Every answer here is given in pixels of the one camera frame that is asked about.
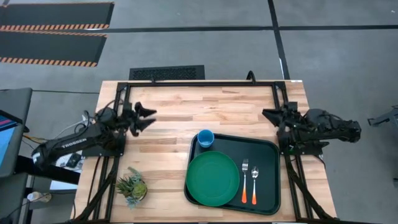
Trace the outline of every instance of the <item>small potted plant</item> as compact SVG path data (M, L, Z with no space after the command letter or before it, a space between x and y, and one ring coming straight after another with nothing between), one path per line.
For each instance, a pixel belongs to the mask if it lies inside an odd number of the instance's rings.
M134 208L147 195L148 188L142 180L141 174L129 167L132 175L127 178L120 178L116 183L119 194L123 194L127 199L130 209Z

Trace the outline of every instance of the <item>orange-handled fork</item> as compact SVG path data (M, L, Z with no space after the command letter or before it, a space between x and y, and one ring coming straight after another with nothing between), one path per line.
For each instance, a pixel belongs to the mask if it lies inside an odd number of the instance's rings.
M244 159L242 163L242 172L243 172L243 194L242 194L242 203L246 203L248 200L246 199L246 171L248 171L249 167L249 159Z

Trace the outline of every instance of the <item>white cable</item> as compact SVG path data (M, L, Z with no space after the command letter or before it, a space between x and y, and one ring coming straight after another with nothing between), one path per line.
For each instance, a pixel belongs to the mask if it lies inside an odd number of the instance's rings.
M68 129L70 129L70 128L73 128L73 127L75 127L75 126L78 125L78 124L84 124L84 125L87 126L89 122L91 123L91 119L86 118L84 115L82 115L81 117L83 118L81 121L79 121L79 122L77 122L77 123L75 123L75 124L72 124L72 125L70 125L70 126L64 128L59 134L57 134L57 135L56 135L54 138L52 138L52 139L58 138L58 137L59 137L62 133L64 133L66 130L68 130Z

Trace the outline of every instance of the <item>cable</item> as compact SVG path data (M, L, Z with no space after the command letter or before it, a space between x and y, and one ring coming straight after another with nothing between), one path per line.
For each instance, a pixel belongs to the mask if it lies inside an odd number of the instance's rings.
M31 202L35 202L35 201L37 201L37 200L39 200L39 199L41 199L41 198L43 198L43 197L45 197L45 196L47 196L47 195L49 195L49 194L59 194L59 195L62 195L62 194L75 194L75 192L68 192L68 193L47 193L47 194L45 194L45 195L39 197L38 199L35 199L35 200L33 200L33 201L28 201L28 202L23 203L22 205L18 206L18 207L17 207L16 209L14 209L10 214L8 214L8 215L6 216L6 218L10 217L16 210L22 208L24 205L27 205L27 204L29 204L29 203L31 203Z
M100 163L100 157L98 156L97 163L95 164L93 179L91 180L90 191L88 192L87 206L90 203L91 192L93 191L93 185L95 180L95 175L97 173L98 164Z
M76 134L76 129L77 129L77 127L79 127L79 125L83 125L83 128L85 128L86 127L86 125L85 124L83 124L83 123L79 123L79 124L77 124L76 126L75 126L75 130L73 130L73 132Z
M86 110L85 110L85 114L86 114L86 116L87 116L88 118L90 117L89 112L86 111ZM60 142L57 142L56 144L54 144L54 145L52 146L52 148L50 149L50 151L51 151L53 148L55 148L56 145L58 145L58 144L60 144L60 143L63 143L63 142L65 142L65 141L67 141L67 140L71 140L71 139L73 139L73 138L77 138L77 137L81 136L82 134L84 134L84 133L87 131L88 126L90 125L90 122L88 122L87 124L88 124L88 125L86 126L86 128L85 128L82 132L80 132L80 133L77 134L76 136L70 136L69 138L66 138L66 139L64 139L64 140L62 140L62 141L60 141Z
M115 100L112 100L112 101L110 101L109 103L107 103L105 106L104 106L104 108L102 108L102 111L101 111L101 114L100 115L95 115L95 117L97 118L97 119L99 119L100 117L102 117L102 115L104 115L104 113L105 113L105 108L107 108L111 103L113 103L113 102L115 102Z
M39 139L39 138L36 138L36 137L30 137L30 136L25 135L25 134L23 135L23 137L28 139L28 140L30 140L30 141L32 141L32 142L34 142L34 143L36 143L36 144L42 144L44 142L44 139Z
M313 155L313 156L315 156L315 158L317 158L319 161L321 161L323 163L323 165L325 166L325 169L326 169L325 161L323 161L323 159L321 159L321 157L319 157L317 155Z
M35 150L35 148L33 148L33 146L31 146L28 142L25 142L24 139L21 139L23 143L27 144L31 149Z
M78 125L78 124L82 124L83 122L85 122L85 121L84 121L84 120L83 120L83 121L79 121L79 122L76 122L76 123L74 123L74 124L71 124L71 125L67 126L67 127L64 128L59 134L57 134L53 139L58 138L58 136L60 136L60 135L61 135L62 133L64 133L66 130L68 130L68 129L70 129L70 128L72 128L72 127Z
M73 200L73 219L76 218L76 205L75 205L75 200Z

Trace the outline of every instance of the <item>orange-handled spoon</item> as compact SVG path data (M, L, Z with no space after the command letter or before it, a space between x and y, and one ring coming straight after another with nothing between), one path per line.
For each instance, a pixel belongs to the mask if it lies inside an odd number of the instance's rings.
M259 169L257 167L253 167L251 170L251 176L253 177L253 197L251 200L251 203L253 205L257 204L257 199L256 199L256 178L259 175Z

